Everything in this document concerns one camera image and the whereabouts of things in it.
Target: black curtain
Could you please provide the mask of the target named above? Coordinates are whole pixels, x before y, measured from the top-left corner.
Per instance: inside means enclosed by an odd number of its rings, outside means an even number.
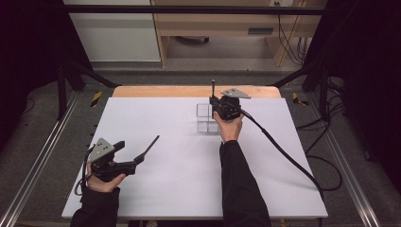
[[[46,4],[63,2],[0,0],[0,150],[26,108],[27,95],[56,81],[62,62],[93,70],[69,14],[45,10]],[[68,79],[83,84],[78,72],[68,71]]]
[[[356,1],[328,6],[349,9]],[[401,193],[401,10],[399,1],[361,0],[328,48],[329,77],[343,78],[344,102],[366,149]],[[324,16],[305,64],[314,61],[346,15]]]

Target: wooden cabinet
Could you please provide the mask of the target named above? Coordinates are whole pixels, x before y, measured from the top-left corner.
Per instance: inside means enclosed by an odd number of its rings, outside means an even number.
[[[152,0],[155,6],[246,6],[268,7],[270,0]],[[292,7],[324,7],[326,0],[293,0]],[[266,37],[274,62],[281,66],[287,52],[284,34],[293,37],[312,38],[321,16],[280,16],[283,29],[279,41],[279,20],[277,15],[243,14],[154,14],[162,64],[166,64],[168,40],[171,36],[262,36]]]

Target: yellow and black tape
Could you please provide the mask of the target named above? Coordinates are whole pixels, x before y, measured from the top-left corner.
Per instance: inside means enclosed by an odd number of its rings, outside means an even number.
[[[94,99],[92,100],[92,103],[91,103],[91,107],[95,107],[96,106],[96,104],[98,103],[98,101],[100,99],[100,96],[101,96],[101,92],[96,92],[95,93]]]
[[[296,93],[292,93],[292,102],[296,103],[296,104],[301,104],[304,106],[309,106],[309,102],[308,101],[301,101]]]

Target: silver metal bracket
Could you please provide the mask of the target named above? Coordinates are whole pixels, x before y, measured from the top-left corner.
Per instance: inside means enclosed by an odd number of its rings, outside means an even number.
[[[248,96],[247,94],[239,91],[238,89],[231,88],[225,91],[220,92],[222,95],[225,96],[229,96],[229,97],[240,97],[240,98],[251,98],[250,96]]]
[[[94,150],[92,150],[92,153],[88,158],[88,163],[92,163],[112,151],[114,151],[114,146],[105,139],[99,138],[97,143],[94,145]]]

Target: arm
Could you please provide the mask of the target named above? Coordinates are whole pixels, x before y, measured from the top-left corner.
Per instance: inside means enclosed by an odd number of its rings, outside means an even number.
[[[220,146],[224,226],[271,227],[268,207],[237,142],[242,118],[223,121],[215,113],[224,144]]]
[[[71,220],[71,227],[112,227],[117,223],[118,197],[117,186],[124,180],[121,174],[111,182],[104,183],[96,176],[88,180],[88,186],[82,192],[82,207]]]

